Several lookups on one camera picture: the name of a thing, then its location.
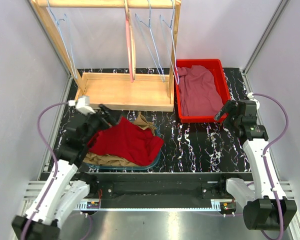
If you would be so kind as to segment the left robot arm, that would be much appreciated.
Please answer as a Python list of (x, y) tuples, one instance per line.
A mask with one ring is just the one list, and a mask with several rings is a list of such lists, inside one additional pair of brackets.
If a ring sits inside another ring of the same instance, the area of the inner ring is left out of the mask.
[(49, 177), (26, 213), (16, 215), (11, 223), (19, 240), (57, 240), (74, 207), (84, 197), (93, 198), (98, 193), (97, 178), (84, 172), (75, 178), (68, 191), (65, 188), (82, 165), (94, 135), (117, 125), (121, 115), (103, 104), (99, 110), (77, 100), (66, 104), (84, 114), (84, 120), (66, 131), (57, 153), (48, 148), (54, 161)]

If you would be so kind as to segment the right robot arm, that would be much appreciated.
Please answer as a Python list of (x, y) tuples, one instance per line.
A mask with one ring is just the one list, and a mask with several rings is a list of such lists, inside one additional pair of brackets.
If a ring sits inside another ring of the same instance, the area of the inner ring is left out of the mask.
[(239, 138), (248, 158), (254, 189), (240, 178), (229, 178), (217, 185), (218, 195), (231, 195), (243, 208), (243, 220), (249, 230), (285, 231), (297, 212), (294, 200), (282, 189), (269, 153), (266, 128), (257, 123), (257, 100), (228, 100), (215, 115), (223, 115), (223, 125)]

